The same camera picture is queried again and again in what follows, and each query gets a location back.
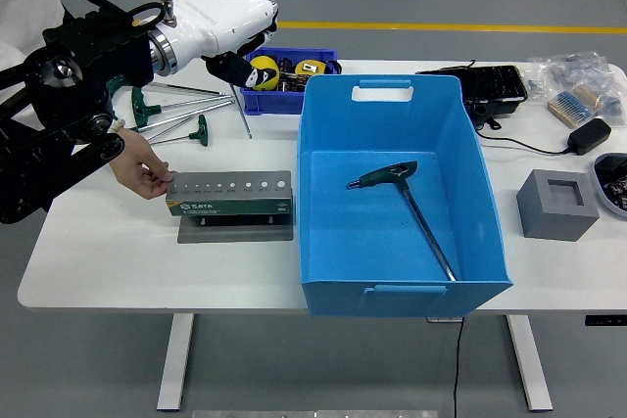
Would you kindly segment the person's right hand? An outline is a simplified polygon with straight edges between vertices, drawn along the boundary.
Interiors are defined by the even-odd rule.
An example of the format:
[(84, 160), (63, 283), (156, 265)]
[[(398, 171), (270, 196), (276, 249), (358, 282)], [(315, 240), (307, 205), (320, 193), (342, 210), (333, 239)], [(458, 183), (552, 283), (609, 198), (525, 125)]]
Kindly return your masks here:
[(123, 140), (124, 148), (110, 162), (110, 168), (118, 183), (146, 200), (164, 195), (173, 179), (169, 164), (155, 154), (139, 133), (120, 128), (117, 135)]

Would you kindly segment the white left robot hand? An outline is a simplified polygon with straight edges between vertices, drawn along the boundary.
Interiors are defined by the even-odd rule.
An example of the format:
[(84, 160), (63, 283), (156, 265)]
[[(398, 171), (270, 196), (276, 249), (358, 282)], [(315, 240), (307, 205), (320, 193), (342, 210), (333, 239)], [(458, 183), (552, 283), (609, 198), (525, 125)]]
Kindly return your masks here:
[(238, 87), (270, 87), (278, 71), (253, 66), (245, 57), (266, 44), (277, 30), (274, 0), (173, 0), (173, 19), (155, 31), (167, 75), (192, 60), (209, 74)]

